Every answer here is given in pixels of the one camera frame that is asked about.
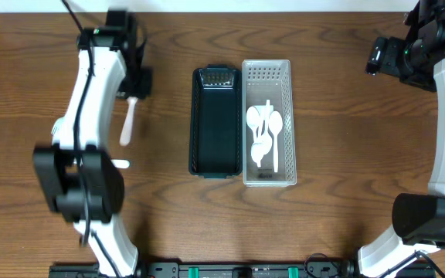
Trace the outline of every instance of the spoon handle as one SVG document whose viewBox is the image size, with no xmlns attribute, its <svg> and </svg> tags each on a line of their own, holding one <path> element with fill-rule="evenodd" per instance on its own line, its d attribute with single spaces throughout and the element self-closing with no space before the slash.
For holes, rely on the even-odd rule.
<svg viewBox="0 0 445 278">
<path fill-rule="evenodd" d="M 278 159 L 277 159 L 277 136 L 274 136 L 274 173 L 277 173 Z"/>
<path fill-rule="evenodd" d="M 253 131 L 253 142 L 256 142 L 256 128 L 252 129 Z"/>
<path fill-rule="evenodd" d="M 137 104 L 137 97 L 128 97 L 128 112 L 127 118 L 124 120 L 123 130 L 120 136 L 120 145 L 127 146 L 131 140 L 131 130 L 133 129 L 133 116 L 135 115 L 135 104 Z"/>
<path fill-rule="evenodd" d="M 263 122 L 265 121 L 265 109 L 263 109 L 263 113 L 260 115 L 260 123 L 259 123 L 259 129 L 258 129 L 258 134 L 257 134 L 257 138 L 260 138 L 260 135 L 263 134 Z"/>
<path fill-rule="evenodd" d="M 265 121 L 266 121 L 266 126 L 265 126 L 266 129 L 264 133 L 269 133 L 270 100 L 267 100 L 266 108 L 264 111 L 265 111 Z"/>
</svg>

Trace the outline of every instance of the white wall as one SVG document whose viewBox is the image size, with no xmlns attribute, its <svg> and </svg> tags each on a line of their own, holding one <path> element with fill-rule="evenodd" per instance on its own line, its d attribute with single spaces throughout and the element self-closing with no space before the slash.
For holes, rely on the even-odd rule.
<svg viewBox="0 0 445 278">
<path fill-rule="evenodd" d="M 110 6 L 134 12 L 408 12 L 418 0 L 69 0 L 77 11 Z M 0 0 L 0 12 L 65 12 L 60 0 Z"/>
</svg>

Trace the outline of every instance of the white utensil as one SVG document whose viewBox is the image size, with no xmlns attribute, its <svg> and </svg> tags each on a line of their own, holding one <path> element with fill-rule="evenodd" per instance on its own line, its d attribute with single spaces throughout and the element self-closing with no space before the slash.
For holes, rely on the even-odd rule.
<svg viewBox="0 0 445 278">
<path fill-rule="evenodd" d="M 260 115 L 259 111 L 255 107 L 250 107 L 246 111 L 246 124 L 253 132 L 253 142 L 256 141 L 256 129 L 260 125 Z"/>
<path fill-rule="evenodd" d="M 253 162 L 256 163 L 256 166 L 260 168 L 261 161 L 263 158 L 263 143 L 261 142 L 255 142 L 252 144 L 252 149 L 250 150 L 250 154 L 252 155 Z"/>
<path fill-rule="evenodd" d="M 264 110 L 266 127 L 263 131 L 262 137 L 260 138 L 263 144 L 262 152 L 263 155 L 269 154 L 270 149 L 272 148 L 272 137 L 269 135 L 269 116 L 270 116 L 270 100 L 266 102 L 266 108 Z"/>
<path fill-rule="evenodd" d="M 266 120 L 266 109 L 260 109 L 260 122 L 259 122 L 259 130 L 256 133 L 256 138 L 260 140 L 260 137 L 263 133 L 263 122 Z"/>
<path fill-rule="evenodd" d="M 133 116 L 135 114 L 135 104 L 137 104 L 137 97 L 128 97 L 128 112 L 127 118 L 124 120 L 123 131 L 121 131 L 120 145 L 126 146 L 130 144 L 131 130 L 133 129 Z"/>
<path fill-rule="evenodd" d="M 124 159 L 111 159 L 114 167 L 118 169 L 128 169 L 130 167 L 130 162 Z"/>
<path fill-rule="evenodd" d="M 51 130 L 51 134 L 53 136 L 58 133 L 58 131 L 61 128 L 61 125 L 63 124 L 64 120 L 65 120 L 65 117 L 61 117 L 61 118 L 59 118 L 58 120 L 56 120 L 54 122 L 53 129 Z"/>
<path fill-rule="evenodd" d="M 279 112 L 274 111 L 269 117 L 270 132 L 274 136 L 274 172 L 277 173 L 278 156 L 277 156 L 277 135 L 283 129 L 283 118 Z"/>
</svg>

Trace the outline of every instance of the plastic spoon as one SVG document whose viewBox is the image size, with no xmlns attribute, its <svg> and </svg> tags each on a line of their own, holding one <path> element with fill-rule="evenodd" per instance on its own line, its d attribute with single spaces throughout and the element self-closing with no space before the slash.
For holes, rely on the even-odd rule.
<svg viewBox="0 0 445 278">
<path fill-rule="evenodd" d="M 255 107 L 250 107 L 246 111 L 246 124 L 253 132 L 253 142 L 256 141 L 256 129 L 260 125 L 259 111 Z"/>
<path fill-rule="evenodd" d="M 124 120 L 123 130 L 120 136 L 120 145 L 126 146 L 130 144 L 131 140 L 131 130 L 133 129 L 133 116 L 135 114 L 135 104 L 137 104 L 137 97 L 128 97 L 128 112 L 127 118 Z"/>
<path fill-rule="evenodd" d="M 262 148 L 263 148 L 262 143 L 255 142 L 252 144 L 252 149 L 250 150 L 250 154 L 252 155 L 252 160 L 253 160 L 253 162 L 256 163 L 256 166 L 258 168 L 260 168 L 260 166 L 261 166 L 260 162 L 262 161 L 262 158 L 263 158 Z"/>
<path fill-rule="evenodd" d="M 277 156 L 277 135 L 283 129 L 283 118 L 279 112 L 274 111 L 269 117 L 269 129 L 274 136 L 274 172 L 277 173 L 278 156 Z"/>
<path fill-rule="evenodd" d="M 262 137 L 260 138 L 263 144 L 262 156 L 269 154 L 270 149 L 272 148 L 272 137 L 269 135 L 270 100 L 267 100 L 264 111 L 266 125 Z"/>
<path fill-rule="evenodd" d="M 130 167 L 130 162 L 124 159 L 111 159 L 114 167 L 118 169 L 128 169 Z"/>
</svg>

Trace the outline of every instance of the green clip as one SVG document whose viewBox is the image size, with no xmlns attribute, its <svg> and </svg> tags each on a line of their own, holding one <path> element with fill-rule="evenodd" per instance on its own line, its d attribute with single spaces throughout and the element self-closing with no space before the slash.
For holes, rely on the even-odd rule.
<svg viewBox="0 0 445 278">
<path fill-rule="evenodd" d="M 189 278 L 199 278 L 199 268 L 190 267 L 189 268 Z"/>
<path fill-rule="evenodd" d="M 297 267 L 290 267 L 289 269 L 287 269 L 287 272 L 289 273 L 290 278 L 299 278 L 300 277 Z"/>
</svg>

